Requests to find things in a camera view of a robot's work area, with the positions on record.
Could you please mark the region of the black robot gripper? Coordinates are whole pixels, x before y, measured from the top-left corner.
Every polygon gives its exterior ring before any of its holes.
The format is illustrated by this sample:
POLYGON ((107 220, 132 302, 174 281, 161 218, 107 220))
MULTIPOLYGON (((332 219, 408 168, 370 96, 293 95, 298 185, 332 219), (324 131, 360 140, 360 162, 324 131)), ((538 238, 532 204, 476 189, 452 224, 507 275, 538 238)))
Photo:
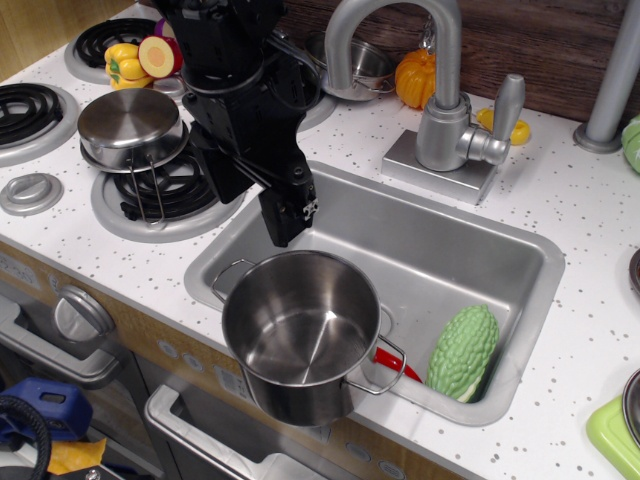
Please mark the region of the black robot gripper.
POLYGON ((183 98, 194 118, 191 143, 211 189, 229 204, 252 185, 262 186, 262 217, 276 247, 311 228, 318 211, 313 176, 296 139, 316 99, 301 79, 189 82, 183 98))

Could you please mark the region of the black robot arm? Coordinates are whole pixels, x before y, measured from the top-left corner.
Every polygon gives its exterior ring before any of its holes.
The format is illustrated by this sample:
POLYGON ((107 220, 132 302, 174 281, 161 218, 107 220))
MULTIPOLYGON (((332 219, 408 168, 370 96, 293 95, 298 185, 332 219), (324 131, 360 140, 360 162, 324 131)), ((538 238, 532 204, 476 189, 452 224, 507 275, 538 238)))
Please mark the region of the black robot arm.
POLYGON ((271 241, 285 247, 311 227, 313 175, 297 133, 319 100, 310 60, 275 31, 281 1, 158 1, 175 34, 191 114, 190 145, 228 204, 252 185, 271 241))

